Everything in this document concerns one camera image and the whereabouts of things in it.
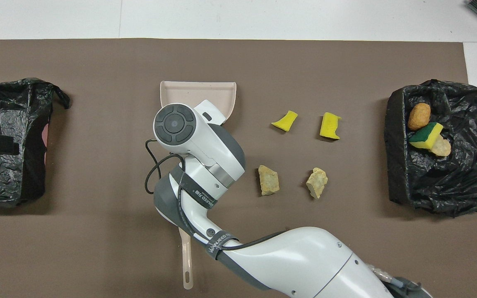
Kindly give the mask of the brown bread roll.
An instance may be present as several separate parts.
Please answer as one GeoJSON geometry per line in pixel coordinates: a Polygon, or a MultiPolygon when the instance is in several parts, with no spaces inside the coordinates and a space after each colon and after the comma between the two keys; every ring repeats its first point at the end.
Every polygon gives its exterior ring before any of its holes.
{"type": "Polygon", "coordinates": [[[412,131],[420,130],[429,124],[430,116],[430,105],[426,103],[418,103],[410,112],[407,126],[412,131]]]}

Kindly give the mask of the tan crusted bread piece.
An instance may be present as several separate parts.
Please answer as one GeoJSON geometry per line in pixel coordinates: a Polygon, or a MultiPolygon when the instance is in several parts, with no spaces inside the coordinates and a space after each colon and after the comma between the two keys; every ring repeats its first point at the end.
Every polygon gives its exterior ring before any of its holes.
{"type": "Polygon", "coordinates": [[[259,165],[258,174],[262,196],[273,195],[280,191],[279,178],[276,171],[267,166],[259,165]]]}

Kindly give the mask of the yellow sponge piece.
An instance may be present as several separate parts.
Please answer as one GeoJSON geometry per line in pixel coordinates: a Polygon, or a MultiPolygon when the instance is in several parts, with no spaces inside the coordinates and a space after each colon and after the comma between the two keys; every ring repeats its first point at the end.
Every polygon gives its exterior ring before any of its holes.
{"type": "Polygon", "coordinates": [[[282,117],[280,120],[272,122],[271,124],[273,127],[276,127],[279,130],[289,132],[298,116],[299,115],[294,111],[288,110],[284,117],[282,117]]]}
{"type": "Polygon", "coordinates": [[[441,135],[442,130],[442,124],[429,122],[426,126],[417,130],[417,132],[408,139],[408,143],[419,149],[431,149],[435,145],[437,138],[441,135]]]}
{"type": "Polygon", "coordinates": [[[321,137],[339,140],[340,137],[337,135],[337,129],[341,119],[342,117],[339,117],[333,113],[324,113],[320,125],[319,135],[321,137]]]}

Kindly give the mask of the pale bread chunk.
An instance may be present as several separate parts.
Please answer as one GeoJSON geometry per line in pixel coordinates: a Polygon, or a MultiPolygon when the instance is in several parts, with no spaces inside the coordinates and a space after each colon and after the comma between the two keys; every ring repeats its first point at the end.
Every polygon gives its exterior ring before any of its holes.
{"type": "Polygon", "coordinates": [[[452,145],[450,144],[448,139],[439,138],[436,139],[435,143],[433,144],[431,149],[429,149],[429,151],[436,156],[447,157],[452,152],[452,145]]]}

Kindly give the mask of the pale bread piece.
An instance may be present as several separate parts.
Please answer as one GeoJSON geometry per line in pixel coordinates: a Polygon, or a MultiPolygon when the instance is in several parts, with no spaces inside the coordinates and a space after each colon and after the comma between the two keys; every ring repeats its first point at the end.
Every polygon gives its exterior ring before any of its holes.
{"type": "Polygon", "coordinates": [[[321,168],[314,167],[305,185],[313,199],[319,199],[329,179],[321,168]]]}

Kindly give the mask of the brown table mat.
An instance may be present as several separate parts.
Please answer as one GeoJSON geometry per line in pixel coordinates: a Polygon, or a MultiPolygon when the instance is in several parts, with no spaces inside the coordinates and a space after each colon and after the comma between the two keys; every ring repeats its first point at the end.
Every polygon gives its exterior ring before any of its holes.
{"type": "Polygon", "coordinates": [[[144,181],[161,81],[235,82],[225,128],[246,173],[208,217],[242,242],[323,228],[364,262],[435,297],[477,297],[477,213],[457,218],[388,198],[387,100],[430,79],[466,83],[461,43],[288,40],[0,40],[0,82],[35,77],[72,100],[48,132],[46,193],[0,208],[0,298],[285,298],[244,282],[193,245],[183,289],[178,229],[144,181]],[[298,114],[289,132],[271,124],[298,114]],[[321,137],[324,113],[339,140],[321,137]],[[262,196],[259,165],[280,191],[262,196]],[[319,199],[305,183],[329,179],[319,199]]]}

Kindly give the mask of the bin lined with black bag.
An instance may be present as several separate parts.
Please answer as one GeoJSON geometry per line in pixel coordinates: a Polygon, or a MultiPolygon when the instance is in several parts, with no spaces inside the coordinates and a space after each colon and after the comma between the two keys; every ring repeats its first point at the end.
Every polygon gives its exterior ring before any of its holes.
{"type": "Polygon", "coordinates": [[[384,141],[390,201],[450,217],[477,212],[477,87],[433,79],[393,92],[384,141]],[[429,122],[443,125],[437,139],[449,140],[449,156],[408,143],[417,132],[407,125],[418,103],[430,105],[429,122]]]}
{"type": "Polygon", "coordinates": [[[19,155],[0,155],[0,206],[19,206],[45,194],[47,133],[55,102],[71,106],[70,97],[53,83],[36,78],[0,83],[0,134],[19,144],[19,155]]]}

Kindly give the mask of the beige plastic dustpan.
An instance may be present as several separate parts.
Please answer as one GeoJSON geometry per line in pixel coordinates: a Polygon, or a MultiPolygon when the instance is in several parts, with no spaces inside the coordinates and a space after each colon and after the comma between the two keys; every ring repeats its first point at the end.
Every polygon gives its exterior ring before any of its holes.
{"type": "Polygon", "coordinates": [[[236,102],[235,82],[174,82],[160,83],[160,103],[182,103],[195,110],[211,124],[224,124],[236,102]]]}

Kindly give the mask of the beige hand brush black bristles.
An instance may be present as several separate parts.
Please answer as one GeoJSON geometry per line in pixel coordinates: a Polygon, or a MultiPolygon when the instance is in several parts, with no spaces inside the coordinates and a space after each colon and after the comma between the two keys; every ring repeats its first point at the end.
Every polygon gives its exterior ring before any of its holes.
{"type": "Polygon", "coordinates": [[[191,290],[193,288],[193,259],[191,237],[181,228],[178,228],[178,232],[181,238],[183,287],[186,290],[191,290]]]}

